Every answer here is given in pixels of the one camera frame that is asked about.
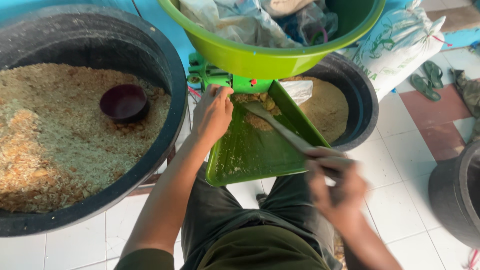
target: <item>plastic bag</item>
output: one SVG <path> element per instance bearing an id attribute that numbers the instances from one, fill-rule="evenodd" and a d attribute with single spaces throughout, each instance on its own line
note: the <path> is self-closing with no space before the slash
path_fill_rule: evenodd
<path id="1" fill-rule="evenodd" d="M 289 81 L 280 84 L 297 105 L 312 97 L 313 81 Z"/>
<path id="2" fill-rule="evenodd" d="M 445 16 L 432 23 L 419 5 L 415 0 L 387 12 L 353 59 L 372 82 L 378 101 L 443 46 L 438 39 L 444 40 L 440 28 Z"/>
<path id="3" fill-rule="evenodd" d="M 276 22 L 304 46 L 326 43 L 338 29 L 338 16 L 328 12 L 325 0 L 312 2 L 293 15 L 277 18 Z"/>
<path id="4" fill-rule="evenodd" d="M 260 0 L 260 2 L 262 8 L 272 18 L 281 18 L 297 12 L 313 0 Z"/>
<path id="5" fill-rule="evenodd" d="M 259 0 L 180 0 L 187 18 L 225 39 L 268 48 L 298 48 Z"/>

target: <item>sandal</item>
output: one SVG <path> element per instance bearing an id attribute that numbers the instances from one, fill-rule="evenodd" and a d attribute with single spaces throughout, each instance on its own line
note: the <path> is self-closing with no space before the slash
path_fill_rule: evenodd
<path id="1" fill-rule="evenodd" d="M 432 87 L 435 89 L 442 89 L 444 84 L 442 83 L 443 71 L 442 69 L 432 61 L 426 61 L 423 63 L 423 69 L 427 75 L 427 79 L 432 82 Z"/>
<path id="2" fill-rule="evenodd" d="M 432 89 L 432 83 L 424 77 L 420 77 L 418 74 L 413 74 L 410 77 L 410 81 L 417 91 L 422 93 L 426 98 L 431 101 L 439 101 L 442 97 Z"/>

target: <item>green plastic basin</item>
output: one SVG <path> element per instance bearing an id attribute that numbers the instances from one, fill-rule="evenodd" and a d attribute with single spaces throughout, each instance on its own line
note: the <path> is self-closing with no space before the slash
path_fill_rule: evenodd
<path id="1" fill-rule="evenodd" d="M 193 47 L 215 66 L 248 78 L 278 79 L 312 68 L 328 53 L 359 39 L 380 17 L 385 0 L 326 0 L 338 15 L 338 31 L 326 44 L 296 49 L 274 49 L 245 45 L 221 38 L 196 25 L 179 10 L 179 0 L 157 0 L 185 33 Z"/>

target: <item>black plastic tub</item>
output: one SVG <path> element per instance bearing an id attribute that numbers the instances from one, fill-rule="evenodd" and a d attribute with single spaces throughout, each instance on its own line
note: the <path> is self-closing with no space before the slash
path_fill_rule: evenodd
<path id="1" fill-rule="evenodd" d="M 352 150 L 372 134 L 378 120 L 378 99 L 372 83 L 354 62 L 332 52 L 300 75 L 335 85 L 347 99 L 347 128 L 330 144 L 332 148 L 339 151 Z"/>
<path id="2" fill-rule="evenodd" d="M 438 163 L 428 195 L 440 223 L 462 243 L 480 248 L 480 141 Z"/>
<path id="3" fill-rule="evenodd" d="M 0 68 L 64 63 L 136 75 L 171 95 L 158 138 L 140 161 L 108 188 L 50 213 L 0 210 L 0 236 L 51 231 L 93 217 L 118 203 L 165 161 L 187 106 L 186 79 L 169 40 L 133 14 L 95 5 L 48 7 L 0 25 Z"/>

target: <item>white floor tile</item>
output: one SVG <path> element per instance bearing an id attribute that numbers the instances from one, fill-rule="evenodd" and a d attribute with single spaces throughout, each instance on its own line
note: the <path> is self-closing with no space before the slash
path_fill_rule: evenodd
<path id="1" fill-rule="evenodd" d="M 370 214 L 370 210 L 368 210 L 368 206 L 365 200 L 363 200 L 361 211 L 365 216 L 365 218 L 367 219 L 367 222 L 370 225 L 370 228 L 379 236 L 377 226 L 375 226 L 375 222 L 373 222 L 372 215 Z"/>
<path id="2" fill-rule="evenodd" d="M 423 0 L 420 4 L 425 11 L 446 10 L 447 6 L 441 0 Z"/>
<path id="3" fill-rule="evenodd" d="M 429 60 L 437 64 L 444 73 L 442 76 L 442 83 L 444 84 L 444 86 L 455 82 L 453 74 L 450 72 L 452 65 L 448 62 L 447 58 L 445 58 L 444 53 L 439 52 L 434 56 L 430 57 Z"/>
<path id="4" fill-rule="evenodd" d="M 228 184 L 227 189 L 244 209 L 258 209 L 258 203 L 255 197 L 257 194 L 264 192 L 260 179 Z"/>
<path id="5" fill-rule="evenodd" d="M 429 174 L 437 166 L 418 130 L 384 138 L 384 142 L 404 181 Z"/>
<path id="6" fill-rule="evenodd" d="M 173 246 L 173 265 L 175 270 L 179 270 L 183 266 L 183 252 L 181 249 L 180 241 L 176 241 Z"/>
<path id="7" fill-rule="evenodd" d="M 442 52 L 442 54 L 453 68 L 465 70 L 465 74 L 469 79 L 480 78 L 480 57 L 476 53 L 461 48 L 447 50 Z"/>
<path id="8" fill-rule="evenodd" d="M 269 177 L 269 178 L 263 178 L 262 179 L 262 186 L 264 188 L 265 194 L 270 194 L 270 191 L 272 191 L 273 184 L 275 184 L 276 177 Z"/>
<path id="9" fill-rule="evenodd" d="M 446 270 L 465 270 L 472 249 L 453 237 L 444 227 L 428 231 Z"/>
<path id="10" fill-rule="evenodd" d="M 189 134 L 179 134 L 179 136 L 177 137 L 177 140 L 175 141 L 175 149 L 177 151 L 183 145 L 183 142 L 185 142 L 188 136 Z"/>
<path id="11" fill-rule="evenodd" d="M 473 0 L 442 0 L 449 9 L 461 8 L 473 5 Z"/>
<path id="12" fill-rule="evenodd" d="M 160 168 L 158 168 L 158 170 L 156 171 L 156 174 L 163 173 L 166 168 L 167 168 L 167 160 L 165 160 L 160 166 Z"/>
<path id="13" fill-rule="evenodd" d="M 121 255 L 148 194 L 128 196 L 106 211 L 107 259 Z"/>
<path id="14" fill-rule="evenodd" d="M 107 260 L 107 262 L 106 262 L 107 270 L 114 270 L 115 267 L 117 266 L 117 263 L 119 262 L 119 260 L 120 260 L 120 258 Z"/>
<path id="15" fill-rule="evenodd" d="M 445 270 L 427 232 L 387 245 L 404 270 Z"/>
<path id="16" fill-rule="evenodd" d="M 412 74 L 418 74 L 420 75 L 420 77 L 425 77 L 425 74 L 423 74 L 423 71 L 420 68 L 416 69 Z M 411 75 L 409 75 L 403 82 L 401 82 L 399 85 L 395 87 L 397 93 L 400 94 L 400 93 L 407 93 L 410 91 L 417 91 L 410 83 L 410 76 Z"/>
<path id="17" fill-rule="evenodd" d="M 105 213 L 47 234 L 45 270 L 67 270 L 104 261 Z"/>
<path id="18" fill-rule="evenodd" d="M 368 191 L 365 197 L 383 242 L 425 231 L 403 182 Z"/>
<path id="19" fill-rule="evenodd" d="M 401 182 L 393 160 L 382 139 L 365 142 L 347 153 L 348 157 L 359 160 L 361 174 L 369 188 Z"/>
<path id="20" fill-rule="evenodd" d="M 190 114 L 193 114 L 193 110 L 195 109 L 195 107 L 197 107 L 197 100 L 200 99 L 195 99 L 188 95 L 188 109 Z"/>
<path id="21" fill-rule="evenodd" d="M 472 136 L 473 126 L 477 120 L 475 117 L 468 117 L 465 119 L 458 119 L 453 121 L 456 129 L 460 133 L 465 143 L 468 143 L 470 137 Z"/>
<path id="22" fill-rule="evenodd" d="M 204 161 L 205 161 L 205 162 L 208 162 L 208 158 L 209 158 L 209 157 L 210 157 L 210 151 L 208 151 L 208 153 L 207 153 L 207 155 L 206 155 L 206 157 L 205 157 Z"/>
<path id="23" fill-rule="evenodd" d="M 420 215 L 423 225 L 427 230 L 441 226 L 432 212 L 430 200 L 428 199 L 428 179 L 430 175 L 423 175 L 405 181 L 408 193 L 412 198 L 413 204 Z"/>
<path id="24" fill-rule="evenodd" d="M 88 265 L 88 266 L 83 266 L 80 268 L 77 268 L 75 270 L 106 270 L 106 262 L 102 261 L 96 264 Z"/>
<path id="25" fill-rule="evenodd" d="M 385 97 L 379 107 L 377 128 L 382 138 L 417 129 L 400 95 Z"/>
<path id="26" fill-rule="evenodd" d="M 370 137 L 368 137 L 368 139 L 365 140 L 365 142 L 374 141 L 380 138 L 382 138 L 382 136 L 380 136 L 380 132 L 378 132 L 378 128 L 375 127 L 372 131 L 372 134 L 370 135 Z"/>
<path id="27" fill-rule="evenodd" d="M 43 270 L 46 234 L 0 238 L 0 265 L 6 270 Z"/>
<path id="28" fill-rule="evenodd" d="M 179 136 L 177 137 L 177 140 L 175 141 L 175 149 L 178 151 L 180 147 L 182 146 L 183 142 L 187 139 L 187 137 L 192 133 L 191 127 L 190 127 L 190 120 L 189 117 L 186 115 L 185 118 L 183 119 L 183 124 L 180 129 Z"/>

